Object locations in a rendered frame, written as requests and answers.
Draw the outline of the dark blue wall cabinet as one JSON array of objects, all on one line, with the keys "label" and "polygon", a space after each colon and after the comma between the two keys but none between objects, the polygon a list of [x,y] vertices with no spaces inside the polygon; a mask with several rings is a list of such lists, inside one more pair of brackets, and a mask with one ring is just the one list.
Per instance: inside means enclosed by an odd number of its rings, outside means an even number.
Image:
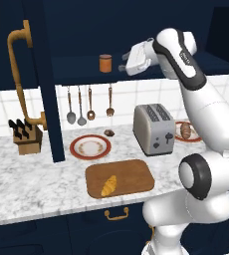
[{"label": "dark blue wall cabinet", "polygon": [[194,56],[206,75],[229,75],[229,0],[0,0],[0,91],[15,87],[7,37],[28,21],[34,46],[14,45],[22,85],[38,87],[38,53],[50,52],[57,85],[125,81],[117,69],[99,70],[99,56],[110,54],[114,67],[122,55],[164,28],[193,33]]}]

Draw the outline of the golden croissant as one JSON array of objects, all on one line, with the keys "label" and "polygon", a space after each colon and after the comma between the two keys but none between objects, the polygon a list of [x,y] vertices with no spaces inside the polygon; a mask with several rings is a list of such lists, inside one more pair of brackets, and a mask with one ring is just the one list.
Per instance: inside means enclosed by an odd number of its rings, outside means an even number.
[{"label": "golden croissant", "polygon": [[108,196],[116,189],[116,176],[112,175],[104,184],[101,196]]}]

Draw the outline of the wooden cutting board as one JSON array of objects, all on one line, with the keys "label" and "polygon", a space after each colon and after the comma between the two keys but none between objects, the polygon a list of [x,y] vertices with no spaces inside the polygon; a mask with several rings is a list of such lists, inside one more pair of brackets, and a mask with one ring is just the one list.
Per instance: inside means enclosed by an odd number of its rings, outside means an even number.
[{"label": "wooden cutting board", "polygon": [[[116,189],[108,196],[101,196],[105,182],[116,176]],[[147,164],[141,159],[131,159],[109,163],[100,163],[86,169],[87,191],[93,198],[106,198],[154,188],[154,179]]]}]

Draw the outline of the dark blue drawer front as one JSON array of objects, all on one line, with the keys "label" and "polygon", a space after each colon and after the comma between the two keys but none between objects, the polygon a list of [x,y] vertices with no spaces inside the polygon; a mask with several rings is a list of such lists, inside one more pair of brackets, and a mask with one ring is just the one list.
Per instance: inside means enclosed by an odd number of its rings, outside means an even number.
[{"label": "dark blue drawer front", "polygon": [[[125,207],[126,219],[108,221],[104,215],[105,210],[111,217],[124,215]],[[71,214],[67,223],[73,255],[141,255],[152,233],[142,217],[141,203]]]}]

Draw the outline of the silver toaster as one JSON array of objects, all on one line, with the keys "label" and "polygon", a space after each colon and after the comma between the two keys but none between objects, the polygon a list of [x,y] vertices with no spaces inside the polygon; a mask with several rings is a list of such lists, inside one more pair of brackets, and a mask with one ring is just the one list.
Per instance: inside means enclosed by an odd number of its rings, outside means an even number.
[{"label": "silver toaster", "polygon": [[132,130],[146,156],[173,152],[175,120],[162,104],[136,106]]}]

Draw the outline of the dark blue cabinet door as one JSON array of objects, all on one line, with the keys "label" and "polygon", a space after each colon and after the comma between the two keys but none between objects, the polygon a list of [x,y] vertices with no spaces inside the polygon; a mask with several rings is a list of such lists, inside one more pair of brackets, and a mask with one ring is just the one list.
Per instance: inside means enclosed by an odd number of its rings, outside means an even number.
[{"label": "dark blue cabinet door", "polygon": [[65,160],[43,0],[22,0],[33,39],[33,59],[41,88],[53,162]]}]

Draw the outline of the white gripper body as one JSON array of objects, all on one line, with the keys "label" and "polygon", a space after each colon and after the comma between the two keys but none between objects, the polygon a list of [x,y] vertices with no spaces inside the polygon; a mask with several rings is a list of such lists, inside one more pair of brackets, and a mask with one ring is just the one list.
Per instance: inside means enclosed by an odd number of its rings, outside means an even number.
[{"label": "white gripper body", "polygon": [[125,70],[129,76],[144,72],[151,64],[154,52],[153,41],[143,41],[131,47]]}]

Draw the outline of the wooden knife block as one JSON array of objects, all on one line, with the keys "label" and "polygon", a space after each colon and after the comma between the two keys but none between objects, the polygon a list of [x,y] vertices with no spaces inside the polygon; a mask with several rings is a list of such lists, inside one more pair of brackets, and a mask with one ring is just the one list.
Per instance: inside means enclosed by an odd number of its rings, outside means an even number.
[{"label": "wooden knife block", "polygon": [[16,119],[8,121],[9,127],[13,130],[13,142],[18,145],[20,155],[39,153],[42,147],[42,131],[26,120]]}]

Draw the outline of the brown bread roll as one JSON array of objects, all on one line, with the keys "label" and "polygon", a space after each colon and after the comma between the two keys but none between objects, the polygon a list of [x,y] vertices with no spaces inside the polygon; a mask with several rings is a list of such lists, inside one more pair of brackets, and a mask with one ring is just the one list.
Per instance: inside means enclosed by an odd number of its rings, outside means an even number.
[{"label": "brown bread roll", "polygon": [[191,136],[191,128],[190,128],[190,124],[188,123],[183,123],[180,126],[180,134],[184,139],[189,139]]}]

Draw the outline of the orange jam jar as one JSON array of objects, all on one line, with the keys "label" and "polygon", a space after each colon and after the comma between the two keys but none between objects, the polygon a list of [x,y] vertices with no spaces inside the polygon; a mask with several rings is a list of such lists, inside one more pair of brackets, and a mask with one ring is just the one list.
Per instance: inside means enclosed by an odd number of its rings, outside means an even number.
[{"label": "orange jam jar", "polygon": [[101,54],[99,57],[99,67],[102,73],[110,73],[112,71],[113,57],[109,54]]}]

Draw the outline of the red rimmed white plate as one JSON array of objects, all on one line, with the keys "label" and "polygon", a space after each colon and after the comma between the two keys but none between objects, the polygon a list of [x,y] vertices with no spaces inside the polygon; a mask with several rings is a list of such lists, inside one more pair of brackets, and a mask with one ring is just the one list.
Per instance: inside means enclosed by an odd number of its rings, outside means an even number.
[{"label": "red rimmed white plate", "polygon": [[71,155],[83,160],[102,158],[111,151],[111,148],[111,142],[99,134],[81,135],[70,144]]},{"label": "red rimmed white plate", "polygon": [[[183,123],[188,123],[190,124],[190,128],[191,128],[191,136],[189,139],[184,139],[181,134],[180,134],[180,126]],[[176,122],[175,123],[175,138],[179,141],[183,141],[183,142],[200,142],[202,141],[202,138],[198,135],[198,133],[196,132],[196,130],[194,129],[193,125],[190,122]]]}]

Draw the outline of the wooden fork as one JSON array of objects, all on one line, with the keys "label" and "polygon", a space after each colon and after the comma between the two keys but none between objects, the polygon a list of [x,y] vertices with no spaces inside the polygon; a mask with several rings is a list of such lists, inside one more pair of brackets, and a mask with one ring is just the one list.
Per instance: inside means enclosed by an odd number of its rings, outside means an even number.
[{"label": "wooden fork", "polygon": [[115,113],[113,109],[113,87],[109,87],[109,107],[107,108],[107,116],[112,117]]}]

